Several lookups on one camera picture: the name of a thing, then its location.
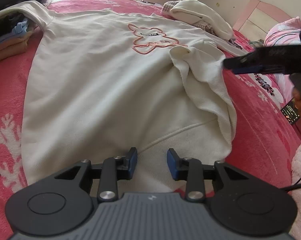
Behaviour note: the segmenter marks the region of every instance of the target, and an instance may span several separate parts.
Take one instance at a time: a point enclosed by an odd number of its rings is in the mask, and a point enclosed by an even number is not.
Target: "white sweatshirt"
[[[168,191],[166,152],[213,164],[231,151],[236,112],[222,77],[224,49],[241,50],[179,21],[109,9],[21,11],[44,31],[29,72],[22,162],[29,184],[79,160],[102,163],[137,147],[127,190]]]

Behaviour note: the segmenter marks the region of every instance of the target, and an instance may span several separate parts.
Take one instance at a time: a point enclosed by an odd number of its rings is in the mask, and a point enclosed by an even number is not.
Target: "beige folded cloth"
[[[28,39],[29,39],[29,37],[22,42],[19,42],[19,43],[10,45],[4,49],[1,49],[0,50],[0,60],[24,53],[27,50]]]
[[[33,34],[33,31],[26,32],[25,35],[18,37],[18,38],[12,38],[7,41],[3,41],[0,43],[0,50],[7,48],[8,46],[21,43],[23,41],[28,41],[29,37]]]

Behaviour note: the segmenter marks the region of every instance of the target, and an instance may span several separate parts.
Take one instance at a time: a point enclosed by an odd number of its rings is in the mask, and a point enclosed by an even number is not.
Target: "wooden headboard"
[[[251,41],[264,40],[269,30],[276,24],[291,17],[274,5],[259,0],[250,0],[233,29]]]

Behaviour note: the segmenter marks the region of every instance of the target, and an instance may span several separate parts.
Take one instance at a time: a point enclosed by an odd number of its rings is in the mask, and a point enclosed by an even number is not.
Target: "metal screw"
[[[102,193],[100,193],[99,196],[102,199],[112,199],[113,197],[115,197],[115,193],[107,190],[107,191],[103,191]]]
[[[204,194],[200,191],[191,191],[188,193],[188,197],[190,199],[201,199],[202,197],[204,197]]]

